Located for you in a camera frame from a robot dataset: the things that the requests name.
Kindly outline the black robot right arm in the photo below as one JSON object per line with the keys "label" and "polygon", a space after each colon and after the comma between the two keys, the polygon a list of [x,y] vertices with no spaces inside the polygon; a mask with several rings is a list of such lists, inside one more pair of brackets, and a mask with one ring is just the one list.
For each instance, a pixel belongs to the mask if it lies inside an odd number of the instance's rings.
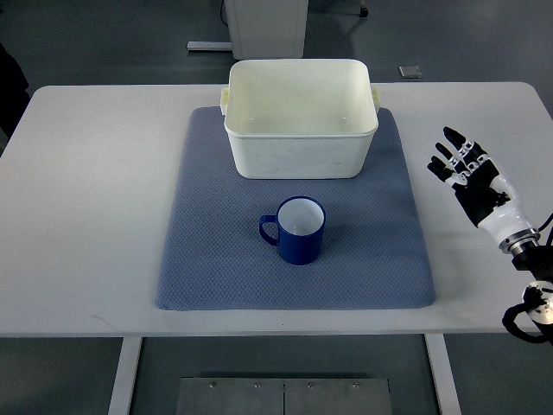
{"label": "black robot right arm", "polygon": [[[552,229],[543,246],[539,244],[540,231],[552,223],[552,215],[537,230],[519,231],[504,239],[499,248],[512,255],[512,264],[518,271],[528,271],[535,278],[522,294],[522,302],[508,308],[502,318],[505,329],[524,342],[552,343]],[[532,335],[516,323],[525,313],[541,332]]]}

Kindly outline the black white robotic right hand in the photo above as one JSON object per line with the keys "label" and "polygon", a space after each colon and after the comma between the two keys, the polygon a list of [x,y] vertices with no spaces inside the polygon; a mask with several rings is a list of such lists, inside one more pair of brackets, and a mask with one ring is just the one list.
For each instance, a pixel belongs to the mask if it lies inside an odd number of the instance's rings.
{"label": "black white robotic right hand", "polygon": [[454,151],[437,143],[441,155],[431,157],[428,169],[453,189],[470,222],[513,256],[539,246],[538,228],[525,215],[519,192],[499,165],[458,131],[446,126],[443,134]]}

